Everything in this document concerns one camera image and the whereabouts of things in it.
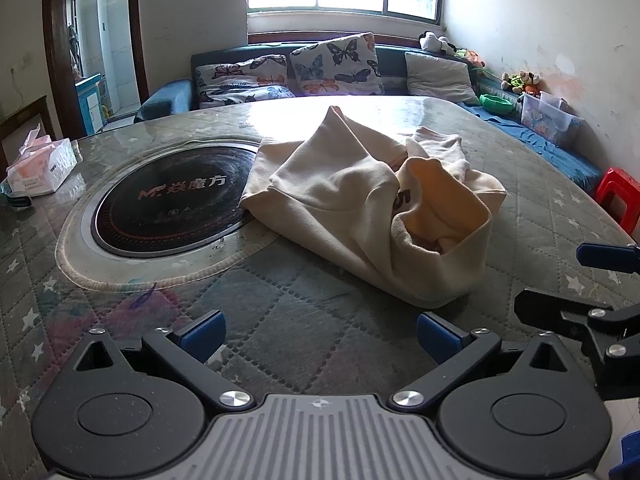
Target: red stool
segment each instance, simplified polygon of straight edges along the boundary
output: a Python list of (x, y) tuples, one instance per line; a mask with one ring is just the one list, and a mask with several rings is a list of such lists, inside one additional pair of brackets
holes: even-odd
[[(626, 204), (622, 218), (610, 209), (614, 196)], [(640, 218), (640, 183), (622, 168), (609, 168), (596, 190), (596, 202), (631, 236)]]

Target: window frame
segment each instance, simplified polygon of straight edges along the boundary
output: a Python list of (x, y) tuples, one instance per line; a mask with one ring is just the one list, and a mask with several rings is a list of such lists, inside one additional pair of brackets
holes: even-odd
[(413, 14), (403, 14), (402, 12), (392, 12), (388, 10), (388, 0), (382, 0), (382, 10), (367, 10), (367, 9), (348, 9), (346, 7), (321, 7), (318, 5), (318, 0), (314, 6), (308, 7), (249, 7), (249, 0), (246, 0), (246, 10), (248, 14), (257, 14), (267, 11), (278, 10), (324, 10), (326, 12), (354, 12), (361, 14), (373, 14), (375, 16), (389, 16), (392, 18), (402, 18), (404, 20), (412, 20), (414, 22), (431, 23), (431, 25), (440, 25), (442, 18), (442, 1), (436, 0), (436, 16), (434, 20), (430, 18), (424, 18), (422, 16), (414, 16)]

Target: table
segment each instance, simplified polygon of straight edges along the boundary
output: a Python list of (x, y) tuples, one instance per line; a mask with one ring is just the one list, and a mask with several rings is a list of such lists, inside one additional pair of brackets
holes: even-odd
[[(283, 238), (225, 272), (154, 290), (143, 300), (143, 291), (82, 289), (56, 265), (56, 239), (68, 213), (128, 160), (186, 140), (304, 139), (329, 105), (390, 134), (410, 133), (419, 124), (459, 134), (471, 166), (507, 189), (494, 221), (486, 279), (441, 308), (440, 316), (464, 330), (482, 326), (505, 339), (526, 340), (533, 330), (511, 307), (525, 286), (616, 307), (640, 300), (637, 276), (583, 268), (575, 259), (583, 241), (630, 242), (619, 226), (534, 152), (453, 104), (402, 96), (295, 98), (134, 124), (81, 139), (84, 162), (55, 194), (35, 199), (32, 209), (0, 210), (0, 478), (43, 474), (30, 418), (96, 322), (114, 338), (134, 338), (220, 308), (227, 342), (209, 366), (258, 398), (267, 392), (385, 397), (434, 367), (415, 341), (415, 307)], [(570, 349), (579, 355), (577, 345)]]

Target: wooden door frame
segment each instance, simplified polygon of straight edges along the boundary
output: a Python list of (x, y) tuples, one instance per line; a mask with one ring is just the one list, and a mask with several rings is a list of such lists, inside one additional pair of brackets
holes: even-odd
[[(81, 139), (86, 133), (71, 70), (66, 27), (66, 0), (42, 0), (44, 50), (58, 121), (64, 137)], [(149, 98), (149, 90), (146, 84), (138, 0), (129, 0), (129, 27), (138, 95), (143, 103)]]

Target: plastic storage box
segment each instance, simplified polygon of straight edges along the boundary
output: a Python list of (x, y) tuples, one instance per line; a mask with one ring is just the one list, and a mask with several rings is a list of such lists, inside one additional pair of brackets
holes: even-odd
[(524, 102), (520, 122), (556, 146), (564, 150), (571, 148), (582, 119), (556, 108), (555, 105), (561, 100), (554, 98), (554, 96), (548, 94), (549, 97), (545, 97), (545, 100), (552, 102), (549, 104), (529, 94), (523, 95)]
[(548, 94), (546, 92), (540, 92), (540, 100), (543, 103), (548, 105), (552, 105), (553, 108), (557, 108), (558, 110), (562, 110), (562, 98), (556, 97), (555, 95)]

